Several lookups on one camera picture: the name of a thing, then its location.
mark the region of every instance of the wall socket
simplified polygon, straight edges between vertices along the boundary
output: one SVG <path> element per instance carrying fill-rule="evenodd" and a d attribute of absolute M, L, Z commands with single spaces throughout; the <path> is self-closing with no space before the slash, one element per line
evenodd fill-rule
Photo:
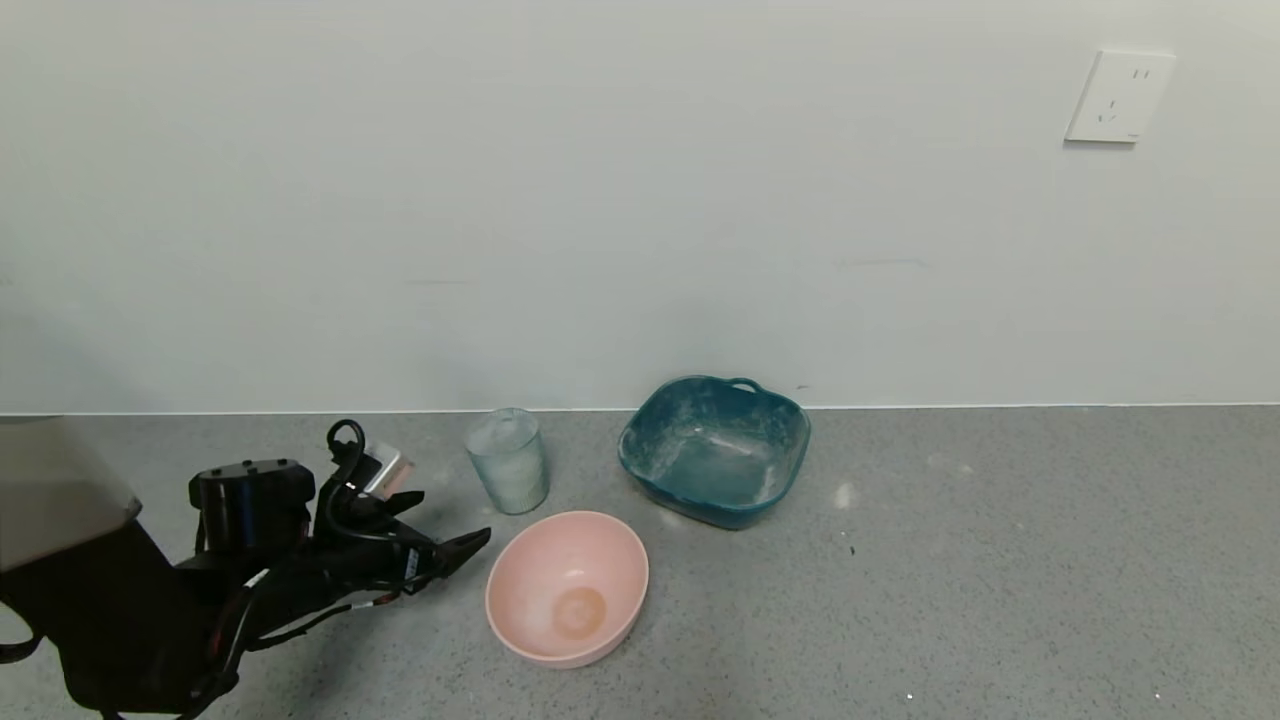
<path fill-rule="evenodd" d="M 1158 53 L 1098 53 L 1066 140 L 1138 142 L 1176 64 L 1174 55 Z"/>

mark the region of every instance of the pink bowl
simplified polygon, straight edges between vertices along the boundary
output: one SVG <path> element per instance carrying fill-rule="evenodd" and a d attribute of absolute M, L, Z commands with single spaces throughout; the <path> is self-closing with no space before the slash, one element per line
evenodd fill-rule
<path fill-rule="evenodd" d="M 489 573 L 484 609 L 498 639 L 547 667 L 581 667 L 618 647 L 649 588 L 649 556 L 626 523 L 588 510 L 516 536 Z"/>

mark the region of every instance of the frosted glass cup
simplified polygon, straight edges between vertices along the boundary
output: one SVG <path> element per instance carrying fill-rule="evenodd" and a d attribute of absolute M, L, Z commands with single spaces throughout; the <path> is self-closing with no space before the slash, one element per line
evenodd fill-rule
<path fill-rule="evenodd" d="M 529 512 L 547 500 L 550 483 L 538 420 L 526 410 L 486 413 L 467 432 L 467 454 L 494 506 L 507 515 Z"/>

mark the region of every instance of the speckled floor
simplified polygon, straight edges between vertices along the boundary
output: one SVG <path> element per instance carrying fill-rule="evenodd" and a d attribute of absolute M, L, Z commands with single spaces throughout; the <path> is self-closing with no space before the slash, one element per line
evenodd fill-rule
<path fill-rule="evenodd" d="M 447 583 L 250 656 L 210 719 L 1196 719 L 1280 715 L 1280 409 L 813 413 L 792 493 L 730 533 L 645 500 L 618 468 L 627 414 L 541 415 L 552 495 L 495 515 L 462 415 L 361 418 L 419 461 L 408 515 L 493 525 Z M 332 418 L 95 418 L 87 437 L 179 559 L 186 480 L 247 456 L 328 473 Z M 649 598 L 603 661 L 543 670 L 485 623 L 498 551 L 570 509 L 649 548 Z M 0 642 L 20 639 L 0 611 Z M 93 717 L 56 653 L 0 669 L 0 717 Z"/>

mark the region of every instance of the basin handle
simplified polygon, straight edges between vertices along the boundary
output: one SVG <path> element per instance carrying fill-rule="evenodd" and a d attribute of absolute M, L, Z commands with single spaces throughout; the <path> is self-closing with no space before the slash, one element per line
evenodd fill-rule
<path fill-rule="evenodd" d="M 749 389 L 751 392 L 765 392 L 765 389 L 760 387 L 760 383 L 753 380 L 751 378 L 730 378 L 724 382 L 733 387 L 746 386 L 742 389 Z"/>

